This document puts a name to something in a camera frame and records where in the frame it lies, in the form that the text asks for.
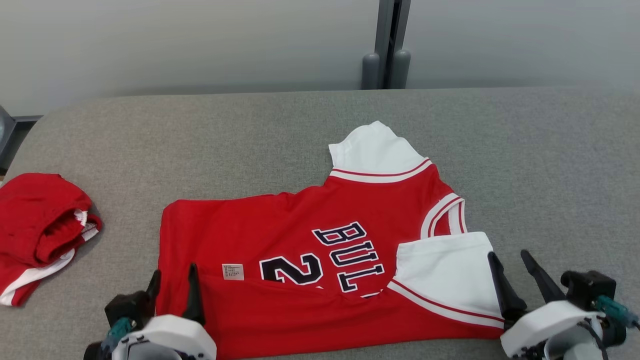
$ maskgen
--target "chicago bulls jersey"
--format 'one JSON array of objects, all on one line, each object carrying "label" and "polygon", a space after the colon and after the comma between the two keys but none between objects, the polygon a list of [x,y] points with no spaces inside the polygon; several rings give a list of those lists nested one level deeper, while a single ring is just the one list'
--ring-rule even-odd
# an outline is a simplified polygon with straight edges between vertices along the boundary
[{"label": "chicago bulls jersey", "polygon": [[220,359],[499,336],[491,245],[435,165],[380,122],[329,149],[322,186],[170,204],[157,313],[196,263]]}]

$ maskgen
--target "gray couch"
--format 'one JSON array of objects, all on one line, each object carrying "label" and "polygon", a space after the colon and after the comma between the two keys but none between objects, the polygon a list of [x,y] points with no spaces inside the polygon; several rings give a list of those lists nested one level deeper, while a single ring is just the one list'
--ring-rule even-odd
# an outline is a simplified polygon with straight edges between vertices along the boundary
[{"label": "gray couch", "polygon": [[[147,285],[163,208],[186,199],[297,192],[331,169],[328,143],[380,120],[467,199],[516,291],[542,305],[519,251],[558,279],[597,269],[640,311],[640,97],[613,90],[494,88],[123,97],[53,111],[6,180],[55,172],[84,189],[101,235],[24,308],[0,309],[3,359],[81,359],[103,308]],[[610,351],[637,359],[640,333]],[[289,359],[502,359],[498,341],[401,343]]]}]

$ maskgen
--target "robotic arm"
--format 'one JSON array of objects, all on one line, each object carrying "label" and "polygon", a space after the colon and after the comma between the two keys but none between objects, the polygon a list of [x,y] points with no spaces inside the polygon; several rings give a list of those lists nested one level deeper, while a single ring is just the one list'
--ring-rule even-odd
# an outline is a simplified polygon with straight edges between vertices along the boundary
[{"label": "robotic arm", "polygon": [[84,360],[215,360],[216,344],[207,334],[198,268],[189,269],[189,295],[182,316],[154,316],[160,290],[155,271],[146,291],[117,295],[105,308],[111,330],[92,343]]},{"label": "robotic arm", "polygon": [[520,253],[534,277],[545,305],[527,311],[504,275],[493,252],[489,266],[498,297],[505,333],[500,337],[505,353],[526,360],[608,360],[608,347],[621,345],[627,328],[638,327],[637,315],[613,301],[616,281],[597,271],[567,271],[562,275],[565,294],[531,254]]}]

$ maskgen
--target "folded clothing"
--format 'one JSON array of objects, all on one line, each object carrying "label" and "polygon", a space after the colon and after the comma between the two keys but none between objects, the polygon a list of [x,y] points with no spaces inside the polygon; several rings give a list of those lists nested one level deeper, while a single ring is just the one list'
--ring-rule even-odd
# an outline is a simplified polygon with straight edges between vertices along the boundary
[{"label": "folded clothing", "polygon": [[0,187],[0,304],[23,305],[102,229],[90,207],[58,174],[22,174]]}]

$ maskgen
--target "white label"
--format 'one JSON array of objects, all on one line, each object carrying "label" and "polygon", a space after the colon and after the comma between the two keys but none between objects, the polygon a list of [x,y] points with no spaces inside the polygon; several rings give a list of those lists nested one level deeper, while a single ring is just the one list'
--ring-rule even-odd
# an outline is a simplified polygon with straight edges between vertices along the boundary
[{"label": "white label", "polygon": [[225,280],[244,280],[242,264],[222,264],[222,276]]}]

